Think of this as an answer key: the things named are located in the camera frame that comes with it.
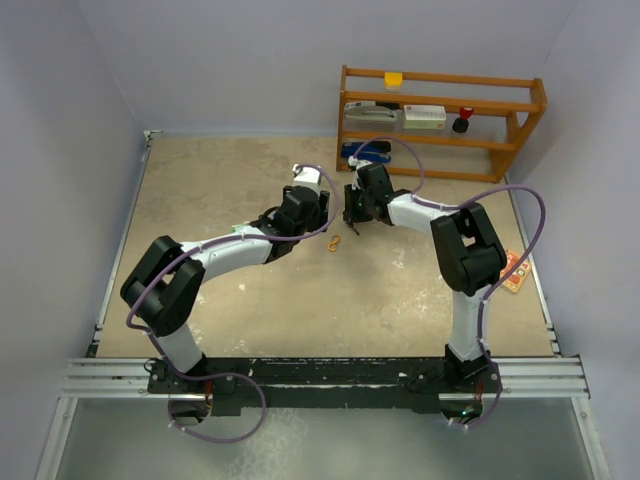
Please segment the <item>orange S carabiner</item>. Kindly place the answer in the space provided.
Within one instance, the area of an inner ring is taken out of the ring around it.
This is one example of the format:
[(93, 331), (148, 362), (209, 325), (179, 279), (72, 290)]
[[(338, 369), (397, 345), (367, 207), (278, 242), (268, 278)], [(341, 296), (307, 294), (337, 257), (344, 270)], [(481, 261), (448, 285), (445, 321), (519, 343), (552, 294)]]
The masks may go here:
[(341, 242), (341, 237), (339, 235), (334, 235), (330, 242), (328, 243), (327, 249), (329, 252), (335, 252), (338, 248), (338, 245)]

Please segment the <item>green tag key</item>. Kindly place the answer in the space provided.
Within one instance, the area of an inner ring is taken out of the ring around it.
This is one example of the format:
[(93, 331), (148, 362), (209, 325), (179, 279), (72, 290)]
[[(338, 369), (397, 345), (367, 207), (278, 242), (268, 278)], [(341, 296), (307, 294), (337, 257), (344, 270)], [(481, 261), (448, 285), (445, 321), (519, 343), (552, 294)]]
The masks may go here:
[(235, 234), (239, 234), (240, 232), (245, 231), (249, 227), (250, 225), (248, 223), (236, 224), (232, 226), (232, 232)]

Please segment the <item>black tag key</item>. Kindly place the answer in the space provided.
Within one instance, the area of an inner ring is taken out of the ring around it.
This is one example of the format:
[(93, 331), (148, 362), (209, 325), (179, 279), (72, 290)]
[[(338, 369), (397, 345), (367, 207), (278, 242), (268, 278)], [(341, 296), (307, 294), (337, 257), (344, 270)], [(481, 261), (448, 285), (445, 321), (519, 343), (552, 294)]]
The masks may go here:
[(353, 223), (348, 223), (347, 224), (348, 228), (351, 229), (357, 236), (360, 236), (359, 231), (357, 230), (355, 224)]

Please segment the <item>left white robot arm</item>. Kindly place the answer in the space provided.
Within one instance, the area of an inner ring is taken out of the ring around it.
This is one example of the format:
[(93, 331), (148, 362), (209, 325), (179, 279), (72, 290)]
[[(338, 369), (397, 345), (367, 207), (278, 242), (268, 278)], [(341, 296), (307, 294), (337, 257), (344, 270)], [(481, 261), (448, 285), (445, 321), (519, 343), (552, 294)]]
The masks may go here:
[(201, 286), (240, 268), (271, 263), (299, 238), (324, 231), (330, 193), (286, 186), (282, 203), (233, 233), (202, 242), (156, 238), (120, 289), (121, 299), (144, 322), (143, 330), (173, 365), (171, 381), (184, 392), (202, 387), (206, 357), (188, 326)]

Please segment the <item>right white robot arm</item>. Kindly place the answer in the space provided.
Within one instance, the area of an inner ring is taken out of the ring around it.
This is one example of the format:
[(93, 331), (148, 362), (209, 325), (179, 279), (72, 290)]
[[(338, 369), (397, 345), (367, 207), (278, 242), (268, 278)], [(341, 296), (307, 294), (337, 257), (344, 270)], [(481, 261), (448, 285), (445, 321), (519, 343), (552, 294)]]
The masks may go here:
[(465, 207), (396, 190), (383, 164), (350, 159), (354, 172), (344, 187), (343, 221), (351, 229), (378, 221), (432, 237), (440, 275), (453, 292), (453, 323), (445, 345), (444, 376), (456, 391), (467, 391), (488, 367), (483, 341), (488, 308), (485, 295), (506, 266), (506, 252), (482, 205)]

